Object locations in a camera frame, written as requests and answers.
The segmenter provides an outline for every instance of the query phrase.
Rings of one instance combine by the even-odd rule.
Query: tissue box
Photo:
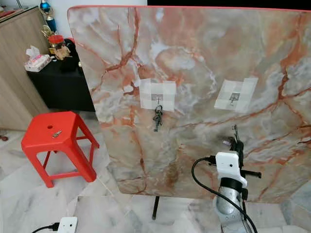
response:
[[[51,58],[49,55],[38,55],[33,59],[30,59],[28,62],[25,62],[24,66],[27,71],[39,72],[42,70],[48,63],[50,63]]]

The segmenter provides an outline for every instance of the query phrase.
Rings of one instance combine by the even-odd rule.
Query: marble board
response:
[[[310,12],[76,6],[68,20],[121,192],[212,198],[191,166],[229,150],[234,124],[244,168],[263,175],[247,177],[249,200],[282,202],[311,178]],[[215,167],[195,172],[217,189]]]

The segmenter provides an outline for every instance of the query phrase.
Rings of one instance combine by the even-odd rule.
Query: trophy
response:
[[[48,4],[46,0],[41,0],[39,10],[44,15],[45,21],[51,31],[56,32],[56,23],[53,18],[54,10],[51,8],[50,4]]]

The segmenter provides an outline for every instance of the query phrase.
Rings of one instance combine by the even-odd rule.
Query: power cord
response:
[[[194,162],[194,164],[192,165],[192,169],[191,169],[191,174],[192,174],[192,177],[193,177],[194,181],[195,181],[198,185],[200,185],[201,187],[203,187],[204,189],[208,190],[209,192],[211,192],[211,193],[213,193],[213,194],[216,194],[218,197],[221,197],[221,198],[225,199],[225,200],[228,201],[231,205],[233,205],[235,208],[237,208],[238,211],[249,221],[249,223],[251,224],[251,226],[252,226],[252,228],[253,228],[253,230],[254,230],[254,233],[258,233],[258,232],[257,232],[257,229],[256,229],[256,227],[255,227],[255,224],[253,223],[252,219],[246,214],[246,212],[245,212],[243,209],[241,209],[236,203],[234,203],[232,200],[230,200],[229,198],[227,198],[227,197],[224,196],[223,194],[221,194],[221,193],[219,193],[219,192],[217,192],[217,191],[215,191],[215,190],[213,190],[213,189],[211,189],[211,188],[205,186],[204,184],[202,184],[201,182],[199,182],[199,180],[195,177],[195,174],[194,174],[194,168],[195,168],[195,166],[196,166],[200,161],[203,161],[203,160],[204,160],[204,161],[209,161],[209,162],[212,163],[213,161],[211,161],[211,160],[213,160],[213,159],[214,159],[214,157],[212,157],[212,158],[205,157],[205,158],[198,159],[198,160],[196,160],[196,161]]]
[[[43,230],[43,229],[52,229],[54,232],[56,232],[58,230],[58,227],[59,227],[59,222],[56,222],[50,226],[46,226],[46,227],[40,227],[39,229],[35,230],[34,232],[32,233],[36,233],[40,230]]]

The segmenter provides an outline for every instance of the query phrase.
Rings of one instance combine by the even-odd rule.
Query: power socket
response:
[[[58,233],[75,233],[77,228],[77,217],[63,217],[59,222]]]

